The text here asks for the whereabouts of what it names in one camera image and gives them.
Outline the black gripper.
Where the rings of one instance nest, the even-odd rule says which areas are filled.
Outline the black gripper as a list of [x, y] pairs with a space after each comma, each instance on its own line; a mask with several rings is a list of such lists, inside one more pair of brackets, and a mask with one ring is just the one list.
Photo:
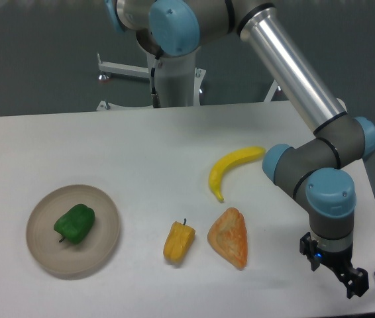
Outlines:
[[314, 272], [320, 265], [330, 269], [345, 286], [347, 298], [362, 297], [369, 289], [368, 272], [354, 268], [352, 259], [354, 232], [337, 239], [323, 238], [310, 231], [299, 240], [299, 252]]

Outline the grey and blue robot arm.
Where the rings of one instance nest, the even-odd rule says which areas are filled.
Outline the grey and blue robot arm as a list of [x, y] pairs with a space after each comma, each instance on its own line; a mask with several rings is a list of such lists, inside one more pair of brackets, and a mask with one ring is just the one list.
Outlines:
[[251, 45], [314, 135], [299, 148], [273, 146], [262, 168], [309, 215], [299, 244], [311, 269], [326, 266], [347, 297], [368, 290], [368, 273], [354, 268], [352, 234], [356, 194], [343, 168], [375, 150], [375, 126], [351, 117], [315, 74], [280, 24], [271, 1], [106, 1], [118, 32], [133, 30], [149, 55], [155, 108], [192, 106], [193, 66], [200, 46], [236, 33]]

